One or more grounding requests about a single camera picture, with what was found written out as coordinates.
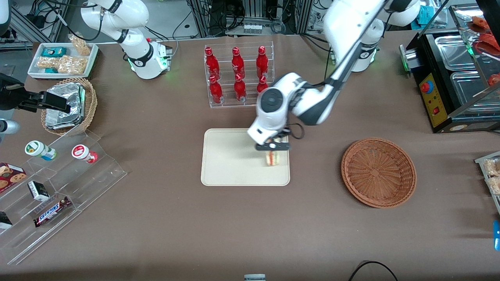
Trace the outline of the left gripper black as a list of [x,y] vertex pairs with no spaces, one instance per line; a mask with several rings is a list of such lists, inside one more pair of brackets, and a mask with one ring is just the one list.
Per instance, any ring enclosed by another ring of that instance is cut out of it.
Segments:
[[289,143],[290,133],[278,133],[271,138],[271,143],[256,144],[257,151],[288,151],[291,146]]

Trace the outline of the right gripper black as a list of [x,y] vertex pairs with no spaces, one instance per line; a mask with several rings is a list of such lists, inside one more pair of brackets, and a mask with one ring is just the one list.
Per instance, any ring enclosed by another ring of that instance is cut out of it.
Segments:
[[[64,105],[49,105],[49,103],[64,103]],[[67,99],[50,92],[35,93],[27,91],[24,84],[3,73],[0,74],[0,109],[26,110],[36,112],[38,109],[57,110],[66,114],[71,107]]]

